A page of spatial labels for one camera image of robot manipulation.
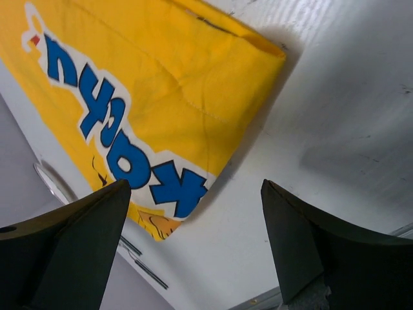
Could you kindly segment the yellow Pikachu cloth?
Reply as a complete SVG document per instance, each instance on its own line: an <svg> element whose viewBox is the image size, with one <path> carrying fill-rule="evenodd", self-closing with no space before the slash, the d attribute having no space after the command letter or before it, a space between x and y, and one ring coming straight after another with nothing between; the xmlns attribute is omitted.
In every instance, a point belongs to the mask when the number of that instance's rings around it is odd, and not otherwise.
<svg viewBox="0 0 413 310"><path fill-rule="evenodd" d="M286 55L204 1L2 1L6 100L38 155L166 240L221 174Z"/></svg>

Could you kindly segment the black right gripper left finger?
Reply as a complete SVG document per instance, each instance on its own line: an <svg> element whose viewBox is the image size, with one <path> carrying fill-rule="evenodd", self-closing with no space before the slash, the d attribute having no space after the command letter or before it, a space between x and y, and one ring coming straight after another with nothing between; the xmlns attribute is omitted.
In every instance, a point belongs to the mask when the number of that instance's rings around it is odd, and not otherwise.
<svg viewBox="0 0 413 310"><path fill-rule="evenodd" d="M130 196L120 180L1 228L1 309L99 309Z"/></svg>

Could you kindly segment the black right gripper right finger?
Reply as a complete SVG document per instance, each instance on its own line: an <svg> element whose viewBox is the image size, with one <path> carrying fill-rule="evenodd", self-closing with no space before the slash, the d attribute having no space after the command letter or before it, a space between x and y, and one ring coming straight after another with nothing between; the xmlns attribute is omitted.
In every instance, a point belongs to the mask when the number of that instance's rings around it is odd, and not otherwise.
<svg viewBox="0 0 413 310"><path fill-rule="evenodd" d="M261 199L289 309L412 308L412 240L346 222L269 180Z"/></svg>

